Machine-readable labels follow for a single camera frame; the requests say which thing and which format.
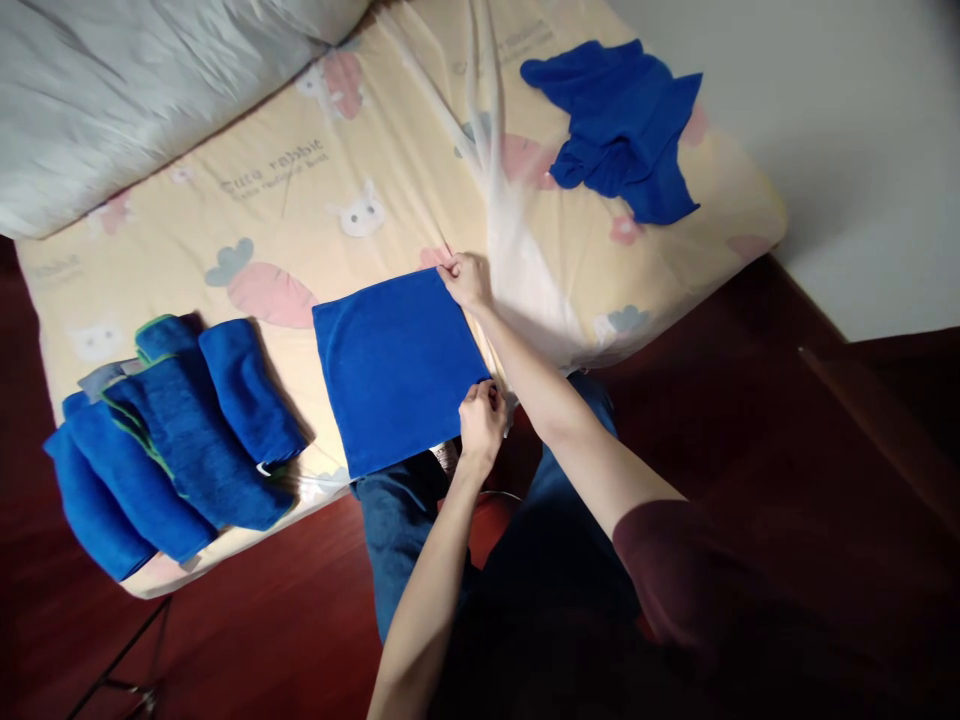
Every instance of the person's left hand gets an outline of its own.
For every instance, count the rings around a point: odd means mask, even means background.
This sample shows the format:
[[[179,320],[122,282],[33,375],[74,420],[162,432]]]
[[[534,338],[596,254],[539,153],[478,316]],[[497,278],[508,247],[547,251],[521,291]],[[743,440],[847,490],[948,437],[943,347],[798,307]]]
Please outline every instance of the person's left hand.
[[[488,463],[492,467],[506,427],[507,403],[493,380],[472,385],[460,403],[461,461]]]

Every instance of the maroon shirt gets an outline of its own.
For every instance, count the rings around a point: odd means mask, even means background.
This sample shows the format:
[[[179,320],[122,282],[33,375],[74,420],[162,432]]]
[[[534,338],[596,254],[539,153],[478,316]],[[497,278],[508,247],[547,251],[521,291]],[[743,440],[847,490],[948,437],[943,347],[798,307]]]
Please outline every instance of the maroon shirt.
[[[468,604],[431,716],[899,716],[879,668],[725,547],[695,504],[641,505],[613,544],[656,645],[577,608]]]

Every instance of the metal stand leg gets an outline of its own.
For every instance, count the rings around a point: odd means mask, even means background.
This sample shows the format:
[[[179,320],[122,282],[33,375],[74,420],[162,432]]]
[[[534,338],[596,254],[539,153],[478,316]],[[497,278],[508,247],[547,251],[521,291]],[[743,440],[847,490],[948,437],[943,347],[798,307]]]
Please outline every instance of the metal stand leg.
[[[153,709],[157,705],[157,690],[155,687],[134,685],[132,683],[123,682],[122,680],[117,680],[110,677],[117,665],[119,665],[123,658],[127,656],[133,646],[137,644],[137,641],[143,637],[143,634],[153,625],[154,621],[161,614],[163,614],[163,624],[160,627],[160,639],[158,641],[157,651],[154,653],[154,666],[156,666],[157,656],[159,654],[159,642],[163,640],[164,630],[167,625],[167,617],[169,616],[170,603],[173,601],[173,596],[170,595],[164,599],[160,605],[157,606],[157,609],[154,610],[150,617],[147,618],[147,621],[140,627],[139,630],[130,638],[130,642],[126,644],[123,650],[120,651],[120,654],[114,658],[113,662],[107,666],[107,669],[103,671],[97,681],[90,686],[90,689],[87,690],[86,694],[80,699],[80,702],[77,703],[76,707],[73,708],[71,713],[67,716],[67,720],[73,720],[77,715],[80,714],[80,711],[83,710],[84,706],[90,702],[90,698],[93,697],[94,693],[97,692],[102,687],[111,688],[113,690],[121,690],[123,692],[132,693],[134,695],[140,695],[139,704],[133,709],[133,711],[127,716],[128,718],[139,717],[141,713],[146,712],[147,717],[153,717]]]

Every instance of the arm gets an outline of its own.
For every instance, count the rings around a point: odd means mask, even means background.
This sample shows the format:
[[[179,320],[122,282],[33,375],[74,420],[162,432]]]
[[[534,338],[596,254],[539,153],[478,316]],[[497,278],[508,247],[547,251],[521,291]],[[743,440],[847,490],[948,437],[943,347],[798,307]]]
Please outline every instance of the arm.
[[[460,406],[463,454],[387,633],[368,718],[422,718],[450,641],[473,509],[503,440],[506,403],[493,381]]]
[[[453,299],[483,328],[534,430],[608,537],[638,505],[685,499],[607,432],[573,386],[503,321],[476,259],[458,254],[437,270]]]

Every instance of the white wall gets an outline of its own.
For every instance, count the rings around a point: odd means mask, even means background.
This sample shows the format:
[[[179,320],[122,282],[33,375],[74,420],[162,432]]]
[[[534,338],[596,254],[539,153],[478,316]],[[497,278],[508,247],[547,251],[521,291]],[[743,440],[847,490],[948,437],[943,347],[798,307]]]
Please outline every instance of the white wall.
[[[787,203],[777,258],[850,340],[960,325],[950,0],[609,0]]]

